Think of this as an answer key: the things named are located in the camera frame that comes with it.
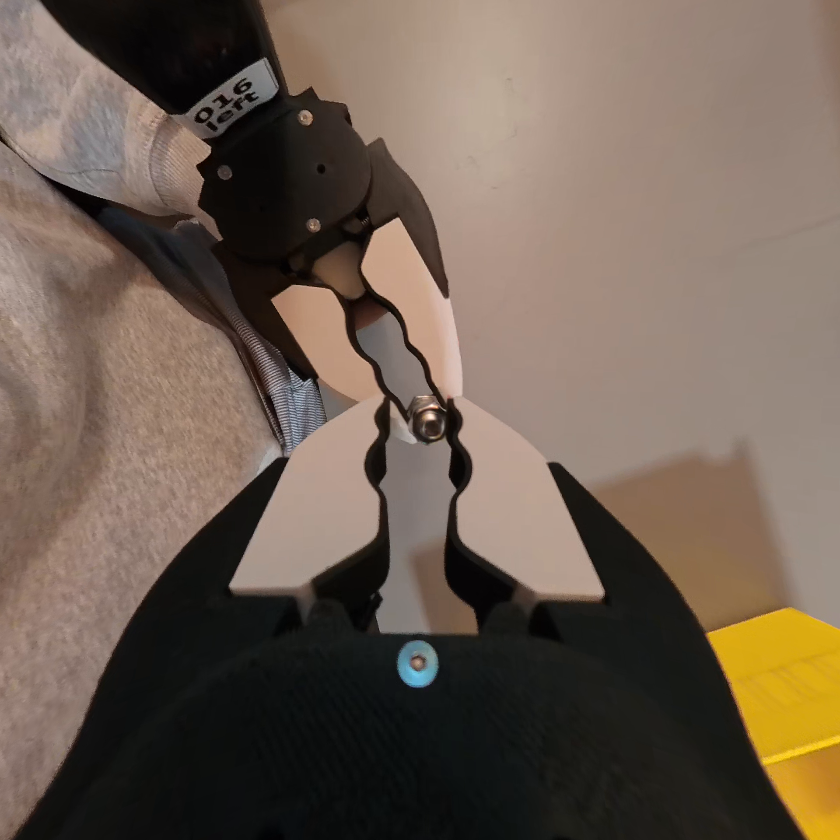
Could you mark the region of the blue striped shirt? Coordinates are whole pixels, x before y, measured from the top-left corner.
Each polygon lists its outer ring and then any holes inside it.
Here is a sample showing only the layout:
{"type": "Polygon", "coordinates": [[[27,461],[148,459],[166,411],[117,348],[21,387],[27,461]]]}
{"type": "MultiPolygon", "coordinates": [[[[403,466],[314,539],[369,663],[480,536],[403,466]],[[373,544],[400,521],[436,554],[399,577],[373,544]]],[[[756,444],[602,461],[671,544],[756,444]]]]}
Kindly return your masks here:
{"type": "Polygon", "coordinates": [[[172,229],[155,227],[107,207],[99,224],[140,259],[171,296],[195,318],[222,333],[252,384],[280,452],[288,457],[327,422],[317,383],[293,373],[278,348],[259,335],[235,301],[216,239],[196,220],[172,229]]]}

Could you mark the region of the person's left forearm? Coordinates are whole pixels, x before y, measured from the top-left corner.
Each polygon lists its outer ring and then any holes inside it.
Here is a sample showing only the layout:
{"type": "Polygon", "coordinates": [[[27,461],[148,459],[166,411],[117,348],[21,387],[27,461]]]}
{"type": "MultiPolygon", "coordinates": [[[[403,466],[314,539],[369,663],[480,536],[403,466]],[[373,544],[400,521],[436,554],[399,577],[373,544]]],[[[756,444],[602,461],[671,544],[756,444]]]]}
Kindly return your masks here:
{"type": "Polygon", "coordinates": [[[40,2],[1,2],[1,124],[49,179],[150,216],[198,206],[208,146],[79,47],[40,2]]]}

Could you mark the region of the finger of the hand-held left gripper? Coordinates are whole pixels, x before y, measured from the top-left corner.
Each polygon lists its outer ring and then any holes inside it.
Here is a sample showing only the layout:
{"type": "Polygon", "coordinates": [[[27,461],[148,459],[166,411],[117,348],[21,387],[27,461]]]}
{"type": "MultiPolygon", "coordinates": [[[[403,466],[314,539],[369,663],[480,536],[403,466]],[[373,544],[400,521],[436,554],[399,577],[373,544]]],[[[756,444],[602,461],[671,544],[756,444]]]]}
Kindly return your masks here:
{"type": "Polygon", "coordinates": [[[328,286],[293,284],[271,303],[321,383],[356,403],[374,396],[398,402],[380,365],[362,351],[352,301],[328,286]]]}
{"type": "Polygon", "coordinates": [[[462,396],[463,362],[450,299],[439,289],[403,221],[376,228],[360,263],[364,284],[402,325],[427,384],[443,403],[462,396]]]}

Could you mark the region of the yellow plastic bin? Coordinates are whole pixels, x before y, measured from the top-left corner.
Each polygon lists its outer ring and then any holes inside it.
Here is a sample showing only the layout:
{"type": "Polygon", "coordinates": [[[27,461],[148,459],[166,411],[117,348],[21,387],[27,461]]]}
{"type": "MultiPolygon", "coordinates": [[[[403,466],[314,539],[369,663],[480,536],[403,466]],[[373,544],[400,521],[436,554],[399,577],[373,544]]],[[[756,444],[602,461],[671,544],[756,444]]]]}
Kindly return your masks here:
{"type": "Polygon", "coordinates": [[[791,607],[708,634],[752,745],[806,838],[839,838],[839,630],[791,607]]]}

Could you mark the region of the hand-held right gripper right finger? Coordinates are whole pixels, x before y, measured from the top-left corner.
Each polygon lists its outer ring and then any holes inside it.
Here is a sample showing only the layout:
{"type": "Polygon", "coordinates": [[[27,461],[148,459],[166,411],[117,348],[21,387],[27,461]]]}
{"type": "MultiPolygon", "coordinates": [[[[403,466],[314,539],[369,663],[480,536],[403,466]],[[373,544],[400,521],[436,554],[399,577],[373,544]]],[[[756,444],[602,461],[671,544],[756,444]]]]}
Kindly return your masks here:
{"type": "Polygon", "coordinates": [[[476,618],[511,602],[595,604],[605,589],[548,462],[523,436],[463,396],[448,404],[444,572],[476,618]]]}

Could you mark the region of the person's grey sweatshirt torso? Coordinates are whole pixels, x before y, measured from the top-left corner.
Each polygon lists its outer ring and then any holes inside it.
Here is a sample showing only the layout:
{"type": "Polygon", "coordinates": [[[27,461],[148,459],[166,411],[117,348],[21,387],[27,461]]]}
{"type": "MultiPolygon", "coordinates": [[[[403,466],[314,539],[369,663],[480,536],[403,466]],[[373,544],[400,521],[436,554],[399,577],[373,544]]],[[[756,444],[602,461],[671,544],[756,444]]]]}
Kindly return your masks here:
{"type": "Polygon", "coordinates": [[[228,338],[2,148],[1,831],[140,602],[277,456],[228,338]]]}

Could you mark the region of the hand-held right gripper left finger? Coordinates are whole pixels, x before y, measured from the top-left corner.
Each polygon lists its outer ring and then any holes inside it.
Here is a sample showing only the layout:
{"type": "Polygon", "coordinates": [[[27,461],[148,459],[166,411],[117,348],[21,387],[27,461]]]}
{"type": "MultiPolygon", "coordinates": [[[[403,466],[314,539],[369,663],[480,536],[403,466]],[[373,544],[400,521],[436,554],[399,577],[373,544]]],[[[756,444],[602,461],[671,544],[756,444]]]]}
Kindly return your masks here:
{"type": "Polygon", "coordinates": [[[364,613],[390,565],[381,483],[390,402],[375,396],[327,422],[294,449],[229,584],[233,595],[290,597],[364,613]]]}

